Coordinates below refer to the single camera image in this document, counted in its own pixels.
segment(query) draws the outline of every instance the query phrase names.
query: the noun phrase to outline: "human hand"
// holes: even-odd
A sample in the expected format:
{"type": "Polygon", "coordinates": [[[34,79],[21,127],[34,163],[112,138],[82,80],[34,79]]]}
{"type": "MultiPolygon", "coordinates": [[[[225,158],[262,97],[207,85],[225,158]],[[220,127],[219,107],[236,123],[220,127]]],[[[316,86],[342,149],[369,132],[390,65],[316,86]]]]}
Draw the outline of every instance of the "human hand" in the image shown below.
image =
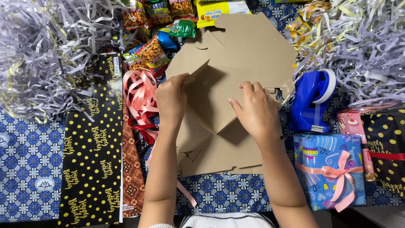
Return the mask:
{"type": "Polygon", "coordinates": [[[156,89],[160,126],[180,126],[187,103],[183,82],[188,75],[189,73],[184,73],[171,77],[156,89]]]}
{"type": "Polygon", "coordinates": [[[281,125],[277,103],[270,97],[269,92],[258,82],[242,82],[239,88],[243,89],[244,107],[233,98],[229,98],[228,102],[247,132],[259,146],[269,139],[280,139],[281,125]]]}

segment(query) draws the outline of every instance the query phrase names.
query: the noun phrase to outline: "brown batik fabric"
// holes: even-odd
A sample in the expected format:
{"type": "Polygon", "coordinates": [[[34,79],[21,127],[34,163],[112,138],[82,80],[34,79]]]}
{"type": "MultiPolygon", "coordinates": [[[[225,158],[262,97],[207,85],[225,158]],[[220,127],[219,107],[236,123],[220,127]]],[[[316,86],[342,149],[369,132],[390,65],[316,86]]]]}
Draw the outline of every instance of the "brown batik fabric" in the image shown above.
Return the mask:
{"type": "Polygon", "coordinates": [[[134,133],[128,125],[129,113],[123,102],[122,161],[123,161],[123,217],[141,215],[145,182],[143,180],[134,133]]]}

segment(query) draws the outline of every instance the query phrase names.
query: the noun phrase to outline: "tape dispenser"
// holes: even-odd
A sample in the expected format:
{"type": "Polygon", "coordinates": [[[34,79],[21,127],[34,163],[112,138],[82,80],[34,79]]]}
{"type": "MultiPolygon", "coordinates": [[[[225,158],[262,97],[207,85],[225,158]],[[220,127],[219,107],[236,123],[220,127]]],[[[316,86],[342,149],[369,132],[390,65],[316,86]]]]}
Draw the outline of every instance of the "tape dispenser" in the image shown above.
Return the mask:
{"type": "Polygon", "coordinates": [[[297,81],[291,105],[291,131],[329,132],[322,120],[336,88],[336,75],[330,69],[304,73],[297,81]]]}

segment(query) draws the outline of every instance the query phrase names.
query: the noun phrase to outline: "cupcake print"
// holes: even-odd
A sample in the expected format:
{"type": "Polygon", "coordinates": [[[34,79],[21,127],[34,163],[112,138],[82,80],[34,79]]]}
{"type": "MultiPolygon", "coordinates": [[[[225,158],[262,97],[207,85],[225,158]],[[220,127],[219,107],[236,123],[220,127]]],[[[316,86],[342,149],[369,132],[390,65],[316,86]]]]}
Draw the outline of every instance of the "cupcake print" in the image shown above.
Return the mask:
{"type": "Polygon", "coordinates": [[[358,122],[355,121],[354,119],[350,118],[349,121],[347,122],[349,125],[349,128],[352,132],[357,132],[357,127],[358,127],[358,122]]]}

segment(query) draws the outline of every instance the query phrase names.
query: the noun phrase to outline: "tape roll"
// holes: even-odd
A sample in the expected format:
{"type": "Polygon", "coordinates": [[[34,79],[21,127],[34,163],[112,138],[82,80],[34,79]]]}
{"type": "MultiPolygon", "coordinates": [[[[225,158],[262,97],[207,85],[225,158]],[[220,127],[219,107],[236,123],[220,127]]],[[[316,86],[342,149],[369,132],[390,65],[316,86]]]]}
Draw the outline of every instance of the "tape roll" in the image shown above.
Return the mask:
{"type": "Polygon", "coordinates": [[[321,104],[323,102],[326,102],[329,99],[329,97],[332,96],[332,94],[336,88],[336,74],[333,72],[333,70],[320,69],[319,71],[325,71],[328,74],[329,84],[328,84],[328,87],[327,87],[325,93],[322,95],[322,97],[316,101],[312,101],[312,103],[314,103],[314,104],[321,104]]]}

